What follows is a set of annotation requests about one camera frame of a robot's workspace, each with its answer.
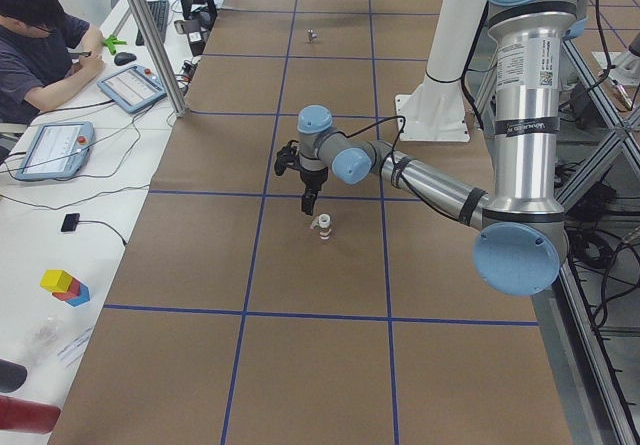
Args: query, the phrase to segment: green object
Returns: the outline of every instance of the green object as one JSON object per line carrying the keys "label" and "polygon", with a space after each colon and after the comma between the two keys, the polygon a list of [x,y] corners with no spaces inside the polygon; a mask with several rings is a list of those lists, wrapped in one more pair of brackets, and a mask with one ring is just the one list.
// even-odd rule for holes
{"label": "green object", "polygon": [[118,40],[118,37],[111,34],[107,38],[104,39],[102,44],[109,49],[109,53],[111,55],[116,54],[116,45],[126,45],[127,42],[125,40]]}

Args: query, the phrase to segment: glasses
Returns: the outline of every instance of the glasses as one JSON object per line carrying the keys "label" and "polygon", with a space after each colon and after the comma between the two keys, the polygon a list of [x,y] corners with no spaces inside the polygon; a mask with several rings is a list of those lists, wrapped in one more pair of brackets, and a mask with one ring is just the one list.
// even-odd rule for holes
{"label": "glasses", "polygon": [[45,27],[39,27],[38,25],[29,25],[30,27],[33,28],[37,28],[38,30],[42,30],[43,32],[47,32],[47,33],[53,33],[56,31],[56,28],[45,28]]}

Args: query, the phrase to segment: red block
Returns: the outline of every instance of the red block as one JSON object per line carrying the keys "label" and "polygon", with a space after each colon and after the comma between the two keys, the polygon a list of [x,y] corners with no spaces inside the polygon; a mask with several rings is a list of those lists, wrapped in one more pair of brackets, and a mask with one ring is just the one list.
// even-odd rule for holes
{"label": "red block", "polygon": [[0,396],[0,430],[49,433],[59,415],[60,409],[53,405]]}
{"label": "red block", "polygon": [[80,295],[80,285],[81,283],[74,278],[73,280],[71,280],[69,290],[67,290],[66,292],[53,292],[51,295],[56,297],[58,300],[62,300],[63,302],[71,300],[72,298],[78,298],[78,295]]}

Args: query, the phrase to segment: stacked toy blocks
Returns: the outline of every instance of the stacked toy blocks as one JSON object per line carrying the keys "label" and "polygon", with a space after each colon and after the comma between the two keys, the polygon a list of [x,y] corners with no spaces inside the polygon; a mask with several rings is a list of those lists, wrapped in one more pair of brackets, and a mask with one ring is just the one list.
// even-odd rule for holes
{"label": "stacked toy blocks", "polygon": [[58,300],[77,307],[91,298],[89,289],[64,270],[47,270],[40,281],[40,286],[51,292]]}

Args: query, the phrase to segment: computer mouse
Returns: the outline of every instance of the computer mouse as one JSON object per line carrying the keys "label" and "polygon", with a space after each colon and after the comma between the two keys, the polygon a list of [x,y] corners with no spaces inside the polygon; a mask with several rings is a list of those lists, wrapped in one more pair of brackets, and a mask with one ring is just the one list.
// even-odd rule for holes
{"label": "computer mouse", "polygon": [[136,58],[138,57],[136,57],[133,53],[118,52],[116,53],[116,56],[113,57],[113,63],[115,63],[118,66],[126,65],[129,62],[133,62]]}

